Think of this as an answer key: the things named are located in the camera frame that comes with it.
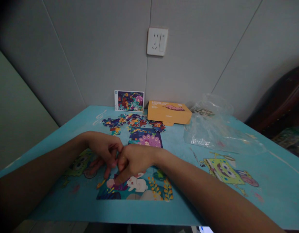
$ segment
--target forearm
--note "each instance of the forearm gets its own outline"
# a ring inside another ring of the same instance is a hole
[[[0,179],[0,215],[13,229],[38,205],[56,180],[88,147],[86,133]]]
[[[214,232],[284,232],[232,188],[170,152],[159,153],[155,164],[206,216]]]

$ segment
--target floor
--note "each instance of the floor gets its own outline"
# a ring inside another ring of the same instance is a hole
[[[33,221],[25,220],[23,221],[13,233],[91,233],[91,232],[115,232],[119,228],[126,229],[126,225],[120,224],[101,224],[101,223],[88,223],[88,222],[53,222],[53,221]],[[127,232],[132,231],[139,232],[140,230],[144,232],[144,228],[147,229],[146,232],[157,232],[157,229],[153,230],[153,226],[144,226],[141,225],[143,229],[136,229],[135,227],[131,228],[131,225],[128,226]],[[213,233],[209,227],[203,227],[201,233]],[[165,227],[161,227],[161,232],[166,232]],[[169,232],[174,233],[198,233],[197,227],[168,227]]]

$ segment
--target spongebob print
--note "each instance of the spongebob print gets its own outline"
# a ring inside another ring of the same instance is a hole
[[[234,169],[236,167],[235,165],[235,159],[227,156],[227,155],[221,155],[218,153],[215,154],[214,158],[210,159],[204,159],[203,161],[200,161],[201,166],[204,164],[209,168],[209,173],[219,179],[220,181],[227,183],[227,184],[233,184],[236,188],[238,188],[244,196],[248,196],[244,189],[238,187],[238,185],[244,185],[245,183],[248,183],[254,187],[258,187],[259,184],[256,180],[252,178],[252,176],[247,171],[241,171]]]
[[[87,168],[90,158],[93,156],[93,152],[90,149],[84,150],[77,159],[69,166],[69,168],[64,172],[65,182],[63,184],[63,188],[70,182],[68,180],[69,176],[80,176],[82,174],[85,175],[86,178],[91,179],[95,174],[90,174],[91,168]]]

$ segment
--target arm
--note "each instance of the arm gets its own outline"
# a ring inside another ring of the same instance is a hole
[[[120,154],[115,184],[159,167],[193,203],[214,232],[284,232],[246,198],[207,172],[167,150],[131,144]]]
[[[30,161],[0,179],[0,221],[12,230],[20,224],[48,193],[56,180],[81,152],[90,147],[100,155],[92,170],[108,164],[104,176],[116,166],[119,138],[98,132],[85,132],[64,145]]]

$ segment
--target white rabbit illustration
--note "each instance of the white rabbit illustration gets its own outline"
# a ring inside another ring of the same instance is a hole
[[[144,173],[139,173],[137,177],[143,176]],[[146,185],[146,181],[144,179],[138,179],[137,177],[131,176],[130,179],[127,181],[127,185],[129,188],[129,192],[131,192],[133,189],[135,189],[136,192],[145,192],[145,190],[148,189],[148,186]]]

